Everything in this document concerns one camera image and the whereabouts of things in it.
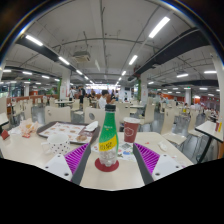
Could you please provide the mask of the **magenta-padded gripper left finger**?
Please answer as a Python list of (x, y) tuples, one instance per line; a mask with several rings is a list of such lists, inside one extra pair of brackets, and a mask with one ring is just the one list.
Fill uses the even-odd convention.
[(66, 155), (56, 154), (44, 170), (79, 185), (90, 153), (91, 145), (87, 143)]

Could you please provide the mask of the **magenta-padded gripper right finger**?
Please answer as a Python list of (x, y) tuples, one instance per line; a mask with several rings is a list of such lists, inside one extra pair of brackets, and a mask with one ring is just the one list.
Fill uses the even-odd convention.
[(182, 166), (169, 155), (159, 155), (138, 143), (133, 144), (133, 154), (145, 185), (182, 169)]

